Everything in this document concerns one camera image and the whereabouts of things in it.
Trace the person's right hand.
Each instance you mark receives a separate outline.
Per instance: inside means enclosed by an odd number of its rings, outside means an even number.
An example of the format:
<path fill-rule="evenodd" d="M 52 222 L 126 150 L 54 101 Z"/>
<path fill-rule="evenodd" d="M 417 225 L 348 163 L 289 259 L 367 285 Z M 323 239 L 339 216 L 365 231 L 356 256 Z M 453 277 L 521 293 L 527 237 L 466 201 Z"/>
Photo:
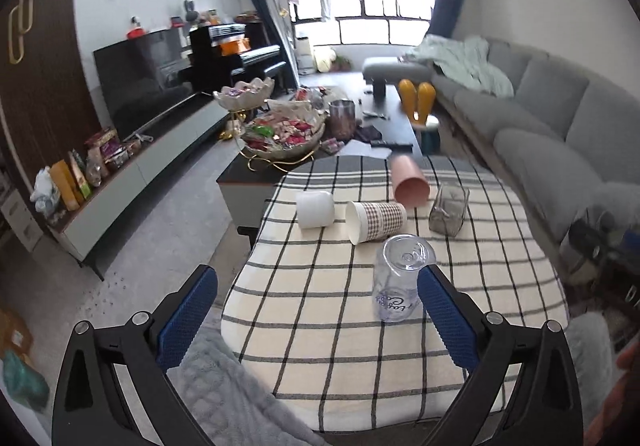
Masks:
<path fill-rule="evenodd" d="M 623 410 L 625 390 L 630 379 L 630 370 L 634 359 L 639 356 L 639 342 L 628 345 L 617 357 L 616 367 L 623 375 L 613 386 L 608 397 L 605 398 L 601 411 L 597 414 L 585 432 L 584 444 L 597 445 L 605 433 L 612 428 L 613 422 Z"/>

